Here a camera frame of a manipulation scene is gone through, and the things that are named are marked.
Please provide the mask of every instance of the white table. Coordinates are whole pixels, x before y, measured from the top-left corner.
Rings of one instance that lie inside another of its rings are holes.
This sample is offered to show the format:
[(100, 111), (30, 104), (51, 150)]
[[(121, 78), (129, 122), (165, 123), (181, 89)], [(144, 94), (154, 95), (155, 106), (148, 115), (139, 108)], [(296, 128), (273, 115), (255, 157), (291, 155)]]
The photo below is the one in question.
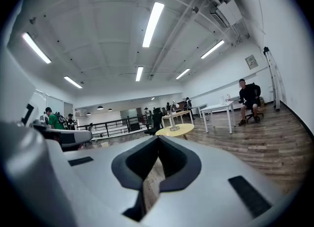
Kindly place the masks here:
[(164, 122), (163, 122), (164, 119), (169, 119), (169, 121), (170, 121), (170, 126), (172, 126), (172, 119), (175, 118), (175, 117), (178, 117), (178, 116), (181, 117), (181, 122), (182, 122), (182, 124), (183, 124), (182, 115), (183, 115), (183, 114), (187, 114), (187, 113), (190, 113), (191, 123), (194, 125), (191, 111), (188, 110), (188, 111), (177, 112), (177, 113), (175, 113), (175, 114), (165, 115), (165, 116), (161, 117), (162, 126), (165, 127), (165, 124), (164, 124)]
[(215, 122), (214, 122), (214, 118), (212, 115), (212, 111), (220, 110), (220, 109), (226, 109), (227, 116), (228, 116), (229, 133), (232, 134), (229, 107), (231, 107), (231, 111), (233, 114), (233, 123), (234, 123), (234, 127), (235, 127), (236, 126), (236, 121), (235, 121), (236, 119), (235, 119), (235, 111), (234, 111), (233, 101), (229, 101), (229, 102), (226, 102), (224, 104), (213, 105), (213, 106), (209, 106), (209, 107), (205, 107), (205, 108), (201, 109), (201, 112), (203, 113), (203, 119), (204, 119), (204, 124), (205, 124), (205, 128), (206, 128), (206, 133), (208, 133), (208, 128), (207, 128), (207, 123), (206, 123), (206, 118), (205, 118), (205, 112), (210, 112), (212, 126), (215, 127)]
[(203, 106), (207, 106), (207, 104), (203, 104), (203, 105), (200, 105), (200, 106), (198, 106), (198, 107), (193, 107), (193, 108), (197, 108), (197, 109), (198, 109), (198, 113), (199, 113), (199, 115), (200, 115), (201, 118), (202, 118), (202, 113), (201, 113), (200, 108), (203, 107)]

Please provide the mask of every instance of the whiteboard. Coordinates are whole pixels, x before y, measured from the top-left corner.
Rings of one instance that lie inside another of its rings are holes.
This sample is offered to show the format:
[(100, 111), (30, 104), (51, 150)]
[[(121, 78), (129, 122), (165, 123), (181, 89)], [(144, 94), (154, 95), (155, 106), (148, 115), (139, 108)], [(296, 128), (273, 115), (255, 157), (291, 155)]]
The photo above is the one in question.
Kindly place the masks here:
[(39, 114), (36, 116), (36, 119), (39, 119), (41, 115), (44, 115), (44, 111), (47, 107), (47, 95), (41, 92), (35, 91), (33, 96), (30, 99), (30, 102), (35, 104), (38, 107)]
[(51, 108), (53, 113), (60, 112), (60, 114), (62, 116), (64, 116), (64, 111), (63, 111), (64, 107), (63, 107), (63, 101), (62, 100), (59, 100), (59, 99), (56, 99), (56, 98), (49, 96), (47, 104), (48, 104), (47, 106)]

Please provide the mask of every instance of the round yellow table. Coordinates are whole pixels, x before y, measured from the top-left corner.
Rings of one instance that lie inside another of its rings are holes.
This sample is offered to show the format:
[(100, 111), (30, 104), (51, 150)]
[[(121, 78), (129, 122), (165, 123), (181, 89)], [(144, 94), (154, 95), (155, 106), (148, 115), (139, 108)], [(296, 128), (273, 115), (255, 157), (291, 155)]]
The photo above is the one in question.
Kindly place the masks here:
[(187, 140), (187, 137), (185, 134), (187, 134), (188, 132), (194, 129), (193, 124), (178, 124), (176, 126), (180, 127), (180, 129), (177, 131), (170, 131), (170, 128), (172, 128), (172, 126), (165, 127), (158, 130), (156, 132), (156, 135), (164, 135), (164, 136), (172, 136), (172, 137), (183, 135), (183, 137)]

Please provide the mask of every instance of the wooden floor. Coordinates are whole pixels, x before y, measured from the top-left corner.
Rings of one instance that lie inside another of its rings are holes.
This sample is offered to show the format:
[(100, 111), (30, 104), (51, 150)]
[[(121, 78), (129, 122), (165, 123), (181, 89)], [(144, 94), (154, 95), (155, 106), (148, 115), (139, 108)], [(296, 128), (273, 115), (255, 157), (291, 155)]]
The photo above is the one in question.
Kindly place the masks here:
[[(260, 123), (233, 127), (229, 134), (226, 113), (215, 113), (213, 128), (208, 121), (209, 132), (205, 132), (203, 119), (195, 116), (195, 128), (186, 136), (189, 141), (226, 150), (275, 181), (284, 193), (300, 185), (310, 168), (314, 156), (314, 145), (301, 123), (285, 107), (275, 112), (267, 105), (264, 118)], [(239, 123), (240, 111), (235, 111), (236, 123)], [(144, 133), (133, 135), (135, 139), (146, 136)], [(131, 139), (116, 139), (119, 142)], [(158, 197), (159, 183), (164, 180), (159, 160), (144, 182), (145, 202), (148, 210)]]

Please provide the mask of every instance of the green shirt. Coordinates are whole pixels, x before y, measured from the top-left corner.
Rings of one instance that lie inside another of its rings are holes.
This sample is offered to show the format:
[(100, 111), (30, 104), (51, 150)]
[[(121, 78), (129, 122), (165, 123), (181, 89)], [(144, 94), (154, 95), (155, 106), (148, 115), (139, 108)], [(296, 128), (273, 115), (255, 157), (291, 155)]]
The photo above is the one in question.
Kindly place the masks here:
[(54, 129), (65, 129), (64, 126), (59, 122), (57, 115), (51, 114), (49, 116), (49, 125), (52, 125)]

